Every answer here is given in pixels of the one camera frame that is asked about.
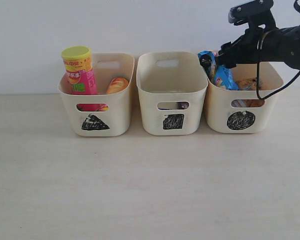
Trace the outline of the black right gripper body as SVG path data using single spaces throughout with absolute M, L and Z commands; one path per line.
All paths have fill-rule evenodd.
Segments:
M 283 62 L 300 70 L 300 25 L 267 32 L 262 39 L 260 61 Z

